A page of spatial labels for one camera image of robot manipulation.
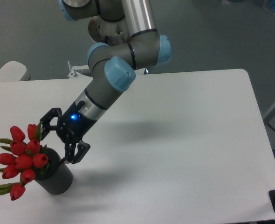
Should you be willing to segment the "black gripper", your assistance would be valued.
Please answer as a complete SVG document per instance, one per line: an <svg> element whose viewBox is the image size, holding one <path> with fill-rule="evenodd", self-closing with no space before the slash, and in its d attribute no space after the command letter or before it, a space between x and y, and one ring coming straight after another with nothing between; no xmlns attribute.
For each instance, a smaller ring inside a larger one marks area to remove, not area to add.
<svg viewBox="0 0 275 224"><path fill-rule="evenodd" d="M50 131L56 131L64 143L65 156L60 160L59 165L79 163L91 148L90 144L81 139L96 120L87 118L79 111L83 106L83 100L77 105L74 102L63 115L61 108L51 108L40 119L41 140L44 140ZM53 118L58 118L56 125L50 124Z"/></svg>

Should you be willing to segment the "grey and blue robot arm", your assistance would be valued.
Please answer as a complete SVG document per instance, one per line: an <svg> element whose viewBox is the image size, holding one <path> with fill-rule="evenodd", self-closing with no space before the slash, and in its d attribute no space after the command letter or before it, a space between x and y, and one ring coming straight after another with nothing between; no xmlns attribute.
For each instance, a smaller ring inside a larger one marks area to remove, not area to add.
<svg viewBox="0 0 275 224"><path fill-rule="evenodd" d="M148 0L61 0L59 5L67 20L98 17L126 33L118 45L92 45L87 53L92 81L67 111L52 108L41 118L42 136L56 131L65 148L62 162L75 164L90 149L83 136L128 90L135 71L169 62L172 49L168 37L158 33Z"/></svg>

